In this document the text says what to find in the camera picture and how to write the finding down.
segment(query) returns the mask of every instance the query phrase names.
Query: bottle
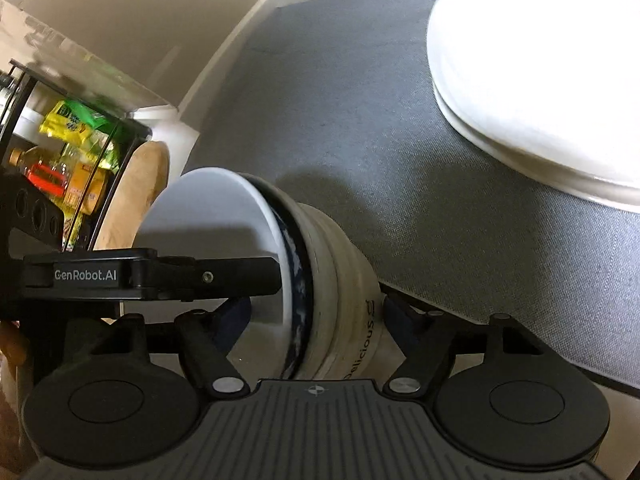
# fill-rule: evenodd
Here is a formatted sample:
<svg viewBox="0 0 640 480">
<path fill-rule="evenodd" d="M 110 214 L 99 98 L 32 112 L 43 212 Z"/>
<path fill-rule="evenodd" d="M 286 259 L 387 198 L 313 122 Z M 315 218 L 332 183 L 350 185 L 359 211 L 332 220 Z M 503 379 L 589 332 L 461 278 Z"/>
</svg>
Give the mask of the bottle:
<svg viewBox="0 0 640 480">
<path fill-rule="evenodd" d="M 84 164 L 73 152 L 59 155 L 39 146 L 24 152 L 13 150 L 9 163 L 50 199 L 62 199 L 64 205 L 76 209 L 91 175 L 93 165 Z M 98 168 L 91 180 L 80 212 L 91 215 L 102 201 L 106 190 L 106 171 Z"/>
</svg>

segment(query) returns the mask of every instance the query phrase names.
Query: ribbed black surface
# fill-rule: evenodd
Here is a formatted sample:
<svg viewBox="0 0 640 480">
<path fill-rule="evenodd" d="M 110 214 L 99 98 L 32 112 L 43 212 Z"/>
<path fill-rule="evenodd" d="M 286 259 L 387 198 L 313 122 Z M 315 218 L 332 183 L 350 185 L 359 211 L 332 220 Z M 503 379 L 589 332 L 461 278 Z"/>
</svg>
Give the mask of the ribbed black surface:
<svg viewBox="0 0 640 480">
<path fill-rule="evenodd" d="M 316 391 L 315 386 L 324 391 Z M 588 464 L 535 474 L 508 472 L 479 463 L 450 446 L 418 404 L 386 399 L 370 381 L 263 381 L 260 389 L 248 398 L 214 404 L 191 437 L 151 462 L 99 472 L 73 469 L 45 459 L 24 478 L 602 480 L 605 477 Z"/>
</svg>

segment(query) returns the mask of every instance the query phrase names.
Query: metal rack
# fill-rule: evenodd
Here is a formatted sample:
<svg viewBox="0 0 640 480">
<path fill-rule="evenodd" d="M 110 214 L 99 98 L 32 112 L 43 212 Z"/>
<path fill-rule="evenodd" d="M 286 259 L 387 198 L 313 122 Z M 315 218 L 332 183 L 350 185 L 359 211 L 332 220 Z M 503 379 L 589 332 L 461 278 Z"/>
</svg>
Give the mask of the metal rack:
<svg viewBox="0 0 640 480">
<path fill-rule="evenodd" d="M 84 222 L 80 227 L 78 239 L 76 240 L 73 248 L 74 251 L 90 250 L 94 247 L 95 241 L 97 240 L 98 233 L 100 232 L 100 227 L 102 225 L 102 222 L 104 221 L 104 217 L 107 213 L 118 184 L 120 183 L 120 179 L 124 170 L 127 167 L 127 164 L 129 163 L 133 152 L 141 144 L 143 144 L 146 141 L 147 137 L 150 135 L 150 130 L 143 124 L 127 117 L 124 112 L 120 112 L 116 109 L 107 110 L 103 105 L 88 102 L 82 98 L 78 98 L 68 89 L 62 88 L 62 86 L 59 86 L 58 84 L 51 81 L 49 78 L 47 78 L 46 75 L 39 72 L 37 69 L 27 67 L 14 59 L 11 60 L 11 65 L 12 68 L 9 74 L 16 77 L 15 72 L 18 71 L 19 75 L 16 77 L 17 83 L 9 94 L 4 109 L 0 114 L 0 124 L 6 117 L 6 121 L 4 122 L 4 125 L 0 130 L 0 159 L 4 157 L 4 154 L 8 149 L 9 140 L 13 135 L 16 124 L 18 123 L 18 119 L 20 118 L 20 115 L 24 107 L 26 106 L 31 93 L 38 84 L 47 86 L 49 89 L 59 94 L 61 98 L 72 99 L 79 103 L 82 103 L 91 110 L 94 110 L 95 112 L 98 112 L 99 114 L 108 118 L 108 120 L 110 120 L 110 123 L 113 124 L 113 129 L 111 130 L 107 142 L 105 142 L 100 155 L 98 156 L 97 160 L 94 163 L 94 166 L 92 167 L 90 177 L 84 187 L 80 200 L 78 201 L 78 206 L 76 206 L 76 210 L 72 219 L 73 225 L 69 232 L 73 232 L 76 226 L 76 222 L 78 222 L 82 204 L 84 203 L 84 200 L 89 191 L 89 184 L 94 178 L 101 160 L 104 158 L 107 146 L 109 145 L 109 143 L 113 139 L 114 134 L 117 131 L 121 131 L 126 134 L 126 140 L 119 144 L 120 152 L 123 154 L 122 160 L 120 161 L 120 167 L 116 174 L 109 172 L 109 177 L 106 184 L 106 192 L 102 204 L 94 213 L 92 213 L 92 215 L 85 217 Z"/>
</svg>

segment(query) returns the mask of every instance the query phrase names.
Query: gray fabric surface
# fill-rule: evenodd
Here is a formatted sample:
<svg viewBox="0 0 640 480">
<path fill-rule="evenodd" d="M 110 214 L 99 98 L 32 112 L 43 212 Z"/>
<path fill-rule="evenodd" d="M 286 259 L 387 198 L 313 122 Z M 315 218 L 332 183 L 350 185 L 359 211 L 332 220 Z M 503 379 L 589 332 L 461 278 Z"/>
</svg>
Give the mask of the gray fabric surface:
<svg viewBox="0 0 640 480">
<path fill-rule="evenodd" d="M 331 215 L 381 279 L 477 320 L 517 317 L 574 362 L 640 383 L 640 216 L 537 184 L 434 101 L 435 0 L 277 9 L 209 114 L 188 170 L 253 173 Z"/>
</svg>

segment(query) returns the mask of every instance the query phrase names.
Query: stack of bowls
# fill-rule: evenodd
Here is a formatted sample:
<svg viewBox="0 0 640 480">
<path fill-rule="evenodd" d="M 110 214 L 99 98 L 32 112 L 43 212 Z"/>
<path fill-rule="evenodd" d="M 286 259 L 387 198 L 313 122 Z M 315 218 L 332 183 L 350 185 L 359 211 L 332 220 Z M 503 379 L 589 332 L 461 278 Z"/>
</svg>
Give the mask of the stack of bowls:
<svg viewBox="0 0 640 480">
<path fill-rule="evenodd" d="M 222 168 L 183 175 L 158 197 L 134 245 L 161 256 L 279 262 L 282 289 L 252 298 L 251 321 L 228 356 L 249 384 L 357 378 L 375 353 L 383 297 L 369 262 L 331 218 L 258 177 Z M 126 303 L 124 311 L 167 322 L 221 303 Z"/>
</svg>

